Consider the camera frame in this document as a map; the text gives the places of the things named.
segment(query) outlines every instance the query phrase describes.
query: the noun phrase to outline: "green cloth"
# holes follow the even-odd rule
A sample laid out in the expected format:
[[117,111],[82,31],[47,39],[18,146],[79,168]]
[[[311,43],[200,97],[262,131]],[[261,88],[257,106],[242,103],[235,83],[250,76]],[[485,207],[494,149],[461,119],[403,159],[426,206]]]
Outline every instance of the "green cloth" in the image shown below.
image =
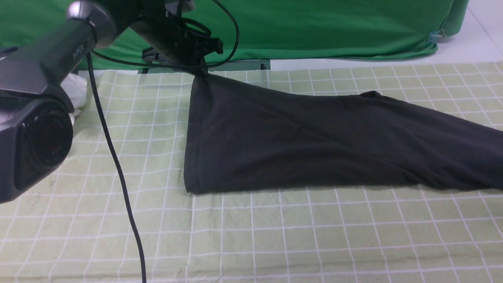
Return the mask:
[[[0,3],[0,47],[23,45],[65,20],[72,0],[3,0]],[[408,59],[432,54],[430,32],[446,29],[453,35],[461,27],[468,0],[221,0],[236,17],[241,30],[234,59],[287,59],[344,57],[367,60]],[[210,0],[196,0],[187,13],[207,25],[224,42],[224,59],[233,47],[234,26]],[[141,61],[148,45],[127,30],[103,54]],[[96,60],[95,68],[128,68]]]

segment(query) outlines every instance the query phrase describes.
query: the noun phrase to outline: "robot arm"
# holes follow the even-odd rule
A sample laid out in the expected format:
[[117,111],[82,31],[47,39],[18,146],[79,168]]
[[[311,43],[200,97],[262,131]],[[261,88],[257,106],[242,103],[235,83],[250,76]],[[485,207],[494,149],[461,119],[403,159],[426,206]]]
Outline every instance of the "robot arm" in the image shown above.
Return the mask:
[[189,28],[181,12],[193,0],[78,0],[67,20],[0,60],[0,203],[13,200],[53,172],[72,142],[74,111],[63,79],[95,48],[127,28],[173,64],[203,66],[222,42]]

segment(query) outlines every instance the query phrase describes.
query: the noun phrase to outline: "folded garment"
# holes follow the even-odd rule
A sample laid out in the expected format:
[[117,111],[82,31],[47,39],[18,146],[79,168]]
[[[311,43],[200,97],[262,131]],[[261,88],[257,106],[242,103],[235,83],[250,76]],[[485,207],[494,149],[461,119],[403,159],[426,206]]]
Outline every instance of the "folded garment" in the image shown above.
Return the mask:
[[503,188],[503,131],[372,91],[305,96],[195,77],[185,187]]

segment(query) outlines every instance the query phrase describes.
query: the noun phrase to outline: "floor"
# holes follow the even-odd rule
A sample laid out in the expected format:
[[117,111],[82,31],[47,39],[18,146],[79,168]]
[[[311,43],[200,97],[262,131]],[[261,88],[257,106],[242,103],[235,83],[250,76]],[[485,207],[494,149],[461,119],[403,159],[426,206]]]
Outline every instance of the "floor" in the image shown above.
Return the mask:
[[437,53],[415,60],[368,62],[343,59],[271,60],[272,70],[370,67],[411,63],[503,61],[503,1],[470,0],[461,31],[439,45]]

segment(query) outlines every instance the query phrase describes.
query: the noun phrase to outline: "camera lens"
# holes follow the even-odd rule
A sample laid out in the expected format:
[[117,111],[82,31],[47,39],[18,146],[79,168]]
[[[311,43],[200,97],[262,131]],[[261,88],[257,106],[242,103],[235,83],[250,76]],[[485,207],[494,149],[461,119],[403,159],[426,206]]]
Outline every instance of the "camera lens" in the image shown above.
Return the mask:
[[35,118],[33,147],[38,159],[48,166],[60,164],[70,151],[73,136],[68,114],[51,110]]

